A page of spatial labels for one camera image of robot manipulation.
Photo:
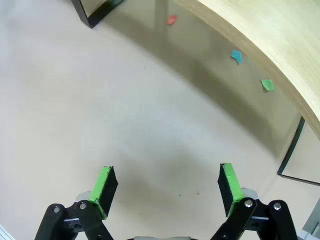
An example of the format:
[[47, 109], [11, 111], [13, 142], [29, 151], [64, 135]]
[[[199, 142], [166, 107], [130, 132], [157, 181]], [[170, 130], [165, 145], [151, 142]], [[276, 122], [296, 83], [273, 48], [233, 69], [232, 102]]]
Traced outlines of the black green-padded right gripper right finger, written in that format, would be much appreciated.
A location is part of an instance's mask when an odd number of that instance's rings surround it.
[[226, 221], [213, 240], [239, 240], [253, 231], [261, 240], [298, 238], [287, 203], [276, 199], [264, 204], [253, 189], [241, 187], [231, 163], [221, 163], [217, 180]]

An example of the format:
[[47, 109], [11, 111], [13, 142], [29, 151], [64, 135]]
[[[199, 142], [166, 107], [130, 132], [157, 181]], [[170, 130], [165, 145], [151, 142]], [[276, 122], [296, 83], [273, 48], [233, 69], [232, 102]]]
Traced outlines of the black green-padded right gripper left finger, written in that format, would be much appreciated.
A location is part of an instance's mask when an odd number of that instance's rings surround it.
[[88, 240], [111, 240], [107, 219], [118, 181], [113, 166], [104, 166], [88, 199], [64, 207], [49, 205], [37, 230], [36, 240], [74, 240], [84, 232]]

